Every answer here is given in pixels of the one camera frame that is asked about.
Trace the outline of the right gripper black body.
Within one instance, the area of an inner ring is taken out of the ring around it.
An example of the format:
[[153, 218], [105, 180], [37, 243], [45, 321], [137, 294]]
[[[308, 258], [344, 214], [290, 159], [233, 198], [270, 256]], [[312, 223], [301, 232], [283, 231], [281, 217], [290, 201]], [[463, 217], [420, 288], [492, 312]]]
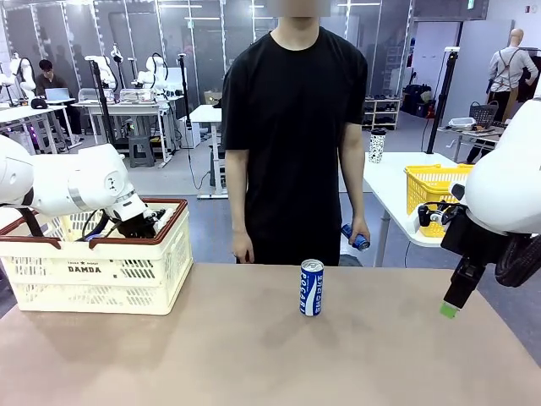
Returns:
[[479, 272], [495, 263], [495, 233], [474, 222], [467, 213], [450, 222], [441, 247], [461, 257], [457, 272]]

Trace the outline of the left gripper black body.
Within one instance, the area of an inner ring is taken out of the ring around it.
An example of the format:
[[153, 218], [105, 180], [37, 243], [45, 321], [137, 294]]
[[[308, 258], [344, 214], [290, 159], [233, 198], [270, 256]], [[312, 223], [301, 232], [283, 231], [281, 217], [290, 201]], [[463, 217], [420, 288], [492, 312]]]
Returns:
[[117, 230], [127, 239], [153, 239], [158, 216], [155, 213], [139, 214], [125, 221], [116, 222]]

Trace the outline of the person's right hand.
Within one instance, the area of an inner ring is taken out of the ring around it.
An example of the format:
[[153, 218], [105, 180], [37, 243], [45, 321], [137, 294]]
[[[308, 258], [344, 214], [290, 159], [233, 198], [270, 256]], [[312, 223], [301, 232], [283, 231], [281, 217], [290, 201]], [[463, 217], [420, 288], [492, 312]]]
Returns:
[[234, 231], [232, 237], [233, 254], [240, 264], [254, 263], [254, 248], [246, 231]]

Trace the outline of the person's left hand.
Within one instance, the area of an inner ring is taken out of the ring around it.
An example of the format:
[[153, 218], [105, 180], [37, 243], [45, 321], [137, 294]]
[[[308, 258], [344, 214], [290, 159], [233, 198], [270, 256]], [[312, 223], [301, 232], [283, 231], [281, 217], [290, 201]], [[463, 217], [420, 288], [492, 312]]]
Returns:
[[352, 235], [349, 238], [349, 244], [354, 245], [356, 242], [356, 238], [359, 235], [362, 235], [366, 241], [370, 241], [370, 232], [368, 225], [364, 219], [364, 216], [362, 215], [354, 215], [352, 218]]

